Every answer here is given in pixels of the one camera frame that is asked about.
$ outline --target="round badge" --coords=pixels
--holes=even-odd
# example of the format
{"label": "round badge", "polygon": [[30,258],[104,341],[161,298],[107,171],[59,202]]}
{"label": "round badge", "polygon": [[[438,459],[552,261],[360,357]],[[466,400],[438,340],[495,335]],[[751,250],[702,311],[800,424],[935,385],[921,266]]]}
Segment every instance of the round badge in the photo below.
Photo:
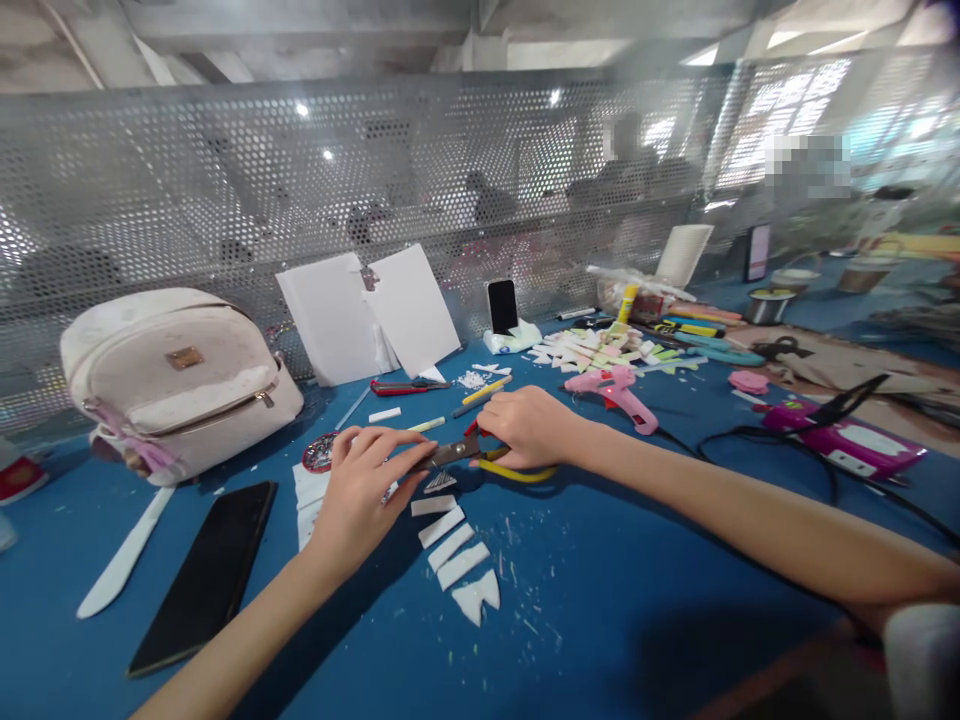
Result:
{"label": "round badge", "polygon": [[303,451],[303,459],[300,461],[310,472],[324,473],[330,469],[331,452],[333,451],[333,441],[340,433],[327,433],[321,435],[312,443],[307,445]]}

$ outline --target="white plastic knife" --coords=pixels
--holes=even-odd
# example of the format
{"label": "white plastic knife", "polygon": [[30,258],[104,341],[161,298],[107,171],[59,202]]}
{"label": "white plastic knife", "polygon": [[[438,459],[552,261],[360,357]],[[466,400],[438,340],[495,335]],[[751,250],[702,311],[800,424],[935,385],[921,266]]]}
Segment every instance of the white plastic knife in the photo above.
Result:
{"label": "white plastic knife", "polygon": [[133,572],[134,565],[137,564],[140,553],[143,552],[143,548],[150,538],[150,533],[153,532],[157,520],[160,519],[160,513],[167,506],[175,489],[173,487],[160,488],[140,520],[133,526],[133,530],[127,535],[127,539],[123,541],[123,545],[117,550],[117,554],[113,556],[113,560],[110,561],[97,582],[90,588],[90,592],[87,593],[83,602],[80,603],[80,607],[77,609],[78,618],[85,620],[96,615],[120,594],[123,586],[127,584],[130,573]]}

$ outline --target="hand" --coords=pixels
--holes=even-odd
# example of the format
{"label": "hand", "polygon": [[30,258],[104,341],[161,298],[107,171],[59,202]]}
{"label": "hand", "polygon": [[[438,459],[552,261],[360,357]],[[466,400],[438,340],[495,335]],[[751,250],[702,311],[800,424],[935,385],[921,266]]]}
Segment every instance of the hand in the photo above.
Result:
{"label": "hand", "polygon": [[535,385],[498,392],[483,406],[477,423],[511,447],[497,464],[513,470],[574,464],[592,425]]}
{"label": "hand", "polygon": [[[416,444],[390,458],[398,446],[410,443]],[[311,566],[331,573],[337,584],[353,575],[393,527],[427,473],[408,477],[386,504],[384,493],[436,447],[436,442],[407,430],[351,427],[340,433],[333,441],[330,485],[313,537],[303,549]]]}

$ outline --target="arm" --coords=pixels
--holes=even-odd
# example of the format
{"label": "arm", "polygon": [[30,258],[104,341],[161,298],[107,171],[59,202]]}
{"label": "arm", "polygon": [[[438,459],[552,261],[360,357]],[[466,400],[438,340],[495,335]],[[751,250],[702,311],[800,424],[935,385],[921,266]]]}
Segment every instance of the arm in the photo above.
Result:
{"label": "arm", "polygon": [[960,567],[896,533],[775,485],[578,417],[535,387],[498,393],[478,418],[515,469],[566,462],[682,513],[744,555],[882,632],[921,602],[960,603]]}
{"label": "arm", "polygon": [[[404,443],[417,444],[385,463]],[[342,432],[307,547],[133,717],[229,716],[283,646],[387,534],[426,473],[408,478],[386,505],[384,492],[436,446],[418,433],[389,428]]]}

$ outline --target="ceiling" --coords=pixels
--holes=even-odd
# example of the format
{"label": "ceiling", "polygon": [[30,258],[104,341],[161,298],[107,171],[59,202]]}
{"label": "ceiling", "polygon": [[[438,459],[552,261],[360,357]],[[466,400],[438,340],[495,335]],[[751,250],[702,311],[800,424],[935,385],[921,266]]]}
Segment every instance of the ceiling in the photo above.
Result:
{"label": "ceiling", "polygon": [[0,92],[673,63],[748,38],[723,61],[951,28],[917,0],[4,0]]}

